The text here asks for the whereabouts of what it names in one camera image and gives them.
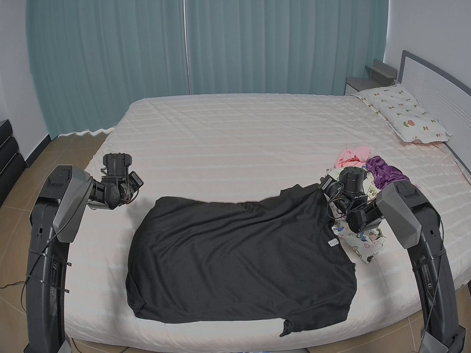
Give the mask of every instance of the bedsheet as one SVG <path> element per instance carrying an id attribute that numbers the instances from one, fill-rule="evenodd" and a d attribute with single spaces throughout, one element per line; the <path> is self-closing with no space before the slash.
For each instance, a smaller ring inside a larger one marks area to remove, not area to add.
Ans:
<path id="1" fill-rule="evenodd" d="M 471 185 L 442 143 L 402 142 L 356 97 L 283 94 L 147 98 L 133 103 L 87 167 L 100 177 L 102 157 L 127 152 L 144 180 L 138 198 L 113 211 L 86 209 L 70 245 L 65 328 L 72 338 L 158 352 L 295 349 L 358 336 L 420 309 L 407 252 L 385 221 L 383 250 L 356 263 L 357 292 L 346 321 L 280 338 L 282 319 L 164 324 L 134 316 L 125 278 L 131 239 L 161 196 L 242 202 L 310 185 L 345 146 L 401 168 L 442 216 L 455 287 L 471 278 Z"/>

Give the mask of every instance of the floor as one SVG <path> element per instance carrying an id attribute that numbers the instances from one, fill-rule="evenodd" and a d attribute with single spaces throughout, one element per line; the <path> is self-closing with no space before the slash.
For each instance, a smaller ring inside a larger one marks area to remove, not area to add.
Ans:
<path id="1" fill-rule="evenodd" d="M 105 133 L 59 137 L 52 141 L 32 167 L 27 169 L 0 207 L 0 286 L 23 280 L 31 226 L 29 215 L 46 176 L 58 164 L 72 164 L 85 169 L 106 138 Z M 0 353 L 22 352 L 27 344 L 26 315 L 20 305 L 21 286 L 0 290 Z M 457 293 L 460 324 L 471 331 L 471 297 L 468 287 Z M 408 353 L 418 350 L 421 313 L 349 340 L 308 348 L 310 353 Z M 471 353 L 471 338 L 465 352 Z M 76 341 L 83 353 L 117 353 L 122 347 Z M 130 348 L 126 352 L 144 353 Z"/>

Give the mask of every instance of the black t-shirt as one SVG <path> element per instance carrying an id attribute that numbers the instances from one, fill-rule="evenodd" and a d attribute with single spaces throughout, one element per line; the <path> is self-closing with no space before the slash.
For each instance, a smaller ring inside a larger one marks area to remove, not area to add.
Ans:
<path id="1" fill-rule="evenodd" d="M 162 197 L 131 243 L 128 304 L 165 323 L 283 318 L 281 336 L 339 323 L 356 277 L 332 225 L 317 184 L 261 202 Z"/>

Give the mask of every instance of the white headboard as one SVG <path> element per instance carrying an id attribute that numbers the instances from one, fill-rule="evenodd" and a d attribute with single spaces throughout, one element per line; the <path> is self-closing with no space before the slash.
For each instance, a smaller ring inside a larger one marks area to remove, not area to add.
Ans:
<path id="1" fill-rule="evenodd" d="M 408 51 L 402 52 L 397 80 L 451 133 L 446 145 L 470 171 L 471 88 Z"/>

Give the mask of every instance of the gray headboard frame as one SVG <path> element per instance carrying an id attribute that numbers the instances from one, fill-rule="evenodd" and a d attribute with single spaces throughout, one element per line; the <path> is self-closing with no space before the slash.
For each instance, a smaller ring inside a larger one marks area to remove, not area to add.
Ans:
<path id="1" fill-rule="evenodd" d="M 460 88 L 462 91 L 464 91 L 466 94 L 468 94 L 470 97 L 471 97 L 471 88 L 466 86 L 465 84 L 463 84 L 460 80 L 456 79 L 455 77 L 453 77 L 451 74 L 445 72 L 443 69 L 437 67 L 436 65 L 433 65 L 432 63 L 428 62 L 427 60 L 424 60 L 422 59 L 421 57 L 418 57 L 412 53 L 410 53 L 409 51 L 402 51 L 402 58 L 401 58 L 401 67 L 399 69 L 399 76 L 397 78 L 397 81 L 398 82 L 402 82 L 402 76 L 403 76 L 403 73 L 404 73 L 404 65 L 406 63 L 406 58 L 410 58 L 416 62 L 418 62 L 419 64 L 427 67 L 428 69 L 432 70 L 433 72 L 439 74 L 440 76 L 442 76 L 443 78 L 447 79 L 448 81 L 450 81 L 452 84 L 456 85 L 458 88 Z M 463 167 L 468 171 L 469 174 L 471 174 L 471 170 L 468 168 L 468 166 L 460 159 L 460 157 L 453 151 L 452 148 L 450 148 L 450 146 L 448 145 L 448 143 L 444 143 L 448 148 L 449 150 L 451 151 L 451 153 L 453 153 L 453 155 L 456 157 L 456 159 L 463 165 Z"/>

